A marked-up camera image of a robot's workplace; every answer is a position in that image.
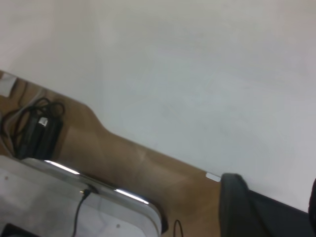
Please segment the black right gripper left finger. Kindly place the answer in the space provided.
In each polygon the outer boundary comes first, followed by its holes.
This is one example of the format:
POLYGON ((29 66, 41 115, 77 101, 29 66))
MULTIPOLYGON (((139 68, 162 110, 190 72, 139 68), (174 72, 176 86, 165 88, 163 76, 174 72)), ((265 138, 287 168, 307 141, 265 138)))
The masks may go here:
POLYGON ((222 237, 268 237, 269 230, 260 217, 250 190, 239 174, 221 177, 219 223, 222 237))

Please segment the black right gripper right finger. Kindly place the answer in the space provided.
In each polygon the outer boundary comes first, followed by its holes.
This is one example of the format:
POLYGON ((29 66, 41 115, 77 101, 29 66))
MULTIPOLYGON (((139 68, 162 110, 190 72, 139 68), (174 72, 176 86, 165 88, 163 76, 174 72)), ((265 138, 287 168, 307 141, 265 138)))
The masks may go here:
POLYGON ((316 179, 313 182, 308 208, 309 222, 314 234, 316 234, 316 179))

